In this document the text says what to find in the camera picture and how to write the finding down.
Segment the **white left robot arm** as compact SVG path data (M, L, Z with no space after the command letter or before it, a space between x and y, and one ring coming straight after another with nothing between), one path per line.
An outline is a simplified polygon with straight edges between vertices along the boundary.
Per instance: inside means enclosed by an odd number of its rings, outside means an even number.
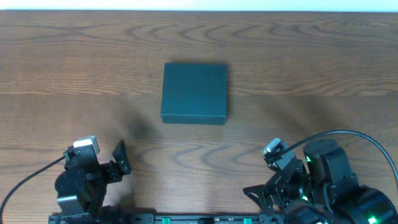
M63 153L65 171L56 179L57 203L61 208L57 223L117 223L121 214L104 208L107 186L131 173L123 140L114 151L113 161L100 164L95 136L79 139Z

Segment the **dark green box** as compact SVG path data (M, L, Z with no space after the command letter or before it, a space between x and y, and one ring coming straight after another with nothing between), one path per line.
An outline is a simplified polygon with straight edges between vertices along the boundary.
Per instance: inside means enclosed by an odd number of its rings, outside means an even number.
M224 125L228 66L166 63L160 115L169 124Z

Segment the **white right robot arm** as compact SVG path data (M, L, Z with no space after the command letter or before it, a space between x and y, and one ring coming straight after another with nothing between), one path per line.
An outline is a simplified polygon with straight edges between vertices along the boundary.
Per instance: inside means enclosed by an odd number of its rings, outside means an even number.
M359 184L335 140L309 142L304 160L279 138L262 153L275 174L243 190L262 211L259 223L397 223L393 203L380 190Z

